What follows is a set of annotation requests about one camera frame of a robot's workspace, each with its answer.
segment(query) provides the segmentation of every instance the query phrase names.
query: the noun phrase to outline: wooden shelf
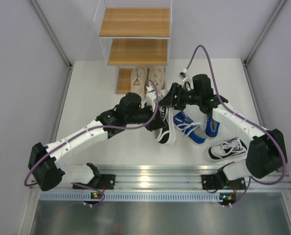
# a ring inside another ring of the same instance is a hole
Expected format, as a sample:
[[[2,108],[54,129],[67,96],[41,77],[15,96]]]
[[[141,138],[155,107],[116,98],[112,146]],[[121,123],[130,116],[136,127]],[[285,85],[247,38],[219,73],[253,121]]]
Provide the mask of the wooden shelf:
[[[167,65],[167,39],[115,38],[108,65]]]
[[[130,92],[132,70],[133,69],[119,69],[117,88],[116,88],[117,94],[126,94]]]
[[[100,37],[169,36],[169,8],[106,8],[100,30]]]

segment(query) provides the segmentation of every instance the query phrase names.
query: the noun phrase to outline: shoelace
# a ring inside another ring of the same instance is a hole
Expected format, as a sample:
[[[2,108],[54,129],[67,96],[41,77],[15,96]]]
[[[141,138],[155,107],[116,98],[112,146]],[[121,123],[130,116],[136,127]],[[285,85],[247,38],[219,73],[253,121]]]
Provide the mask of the shoelace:
[[[202,130],[205,130],[206,129],[206,125],[204,123],[201,123],[201,122],[192,122],[190,124],[188,123],[180,123],[177,125],[177,127],[183,132],[183,136],[189,136],[192,131],[194,131],[196,128],[201,128]],[[192,130],[190,130],[187,134],[185,133],[185,131],[188,129],[188,128],[192,128]]]
[[[233,140],[232,142],[224,141],[221,143],[221,147],[223,149],[230,149],[229,152],[227,152],[227,154],[232,152],[234,148],[238,148],[238,150],[244,149],[243,145],[241,144],[240,139]]]

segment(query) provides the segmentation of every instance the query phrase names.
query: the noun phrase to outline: black and white sneaker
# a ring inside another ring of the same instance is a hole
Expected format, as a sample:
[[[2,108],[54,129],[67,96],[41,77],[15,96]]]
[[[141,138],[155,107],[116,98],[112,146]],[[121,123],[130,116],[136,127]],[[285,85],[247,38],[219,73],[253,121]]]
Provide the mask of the black and white sneaker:
[[[163,145],[172,145],[176,141],[176,130],[173,122],[173,108],[160,107],[161,119],[165,122],[166,127],[153,131],[154,138]]]
[[[218,161],[224,160],[226,158],[237,158],[244,156],[246,152],[246,145],[238,137],[220,142],[210,147],[208,150],[209,156],[213,160]]]

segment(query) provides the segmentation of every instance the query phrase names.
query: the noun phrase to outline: white wall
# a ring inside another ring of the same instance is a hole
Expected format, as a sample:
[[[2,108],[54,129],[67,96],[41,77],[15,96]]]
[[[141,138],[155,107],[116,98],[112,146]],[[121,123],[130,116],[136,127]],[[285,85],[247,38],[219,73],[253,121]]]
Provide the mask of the white wall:
[[[32,145],[49,141],[67,68],[27,0],[0,0],[0,235],[17,234]]]
[[[98,0],[38,0],[71,61],[103,60],[93,25]],[[171,58],[204,44],[214,58],[245,59],[278,0],[173,0]]]
[[[284,134],[291,176],[291,0],[250,62],[249,71],[268,128]]]

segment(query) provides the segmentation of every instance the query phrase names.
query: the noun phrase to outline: sneaker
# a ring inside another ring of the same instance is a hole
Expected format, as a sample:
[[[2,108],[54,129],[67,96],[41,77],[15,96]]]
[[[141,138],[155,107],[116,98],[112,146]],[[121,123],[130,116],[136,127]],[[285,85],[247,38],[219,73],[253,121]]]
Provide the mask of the sneaker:
[[[184,136],[187,136],[192,143],[200,145],[205,142],[205,124],[194,122],[184,111],[174,116],[174,124],[176,129],[181,131]]]
[[[145,82],[147,80],[147,68],[145,66],[137,66],[131,73],[131,89],[130,91],[138,94],[141,99],[145,96]]]
[[[165,96],[168,90],[161,91]],[[173,124],[173,108],[159,107],[161,119],[165,122],[166,127],[153,131],[154,138],[163,145],[172,145],[176,141],[176,130]]]
[[[209,139],[213,139],[218,135],[220,123],[212,119],[211,116],[207,115],[206,135]]]
[[[162,66],[153,66],[149,71],[149,79],[155,82],[157,89],[160,91],[165,83],[165,70]]]
[[[213,160],[224,160],[226,158],[236,158],[244,155],[247,152],[246,145],[235,137],[233,139],[220,142],[209,148],[209,156]]]

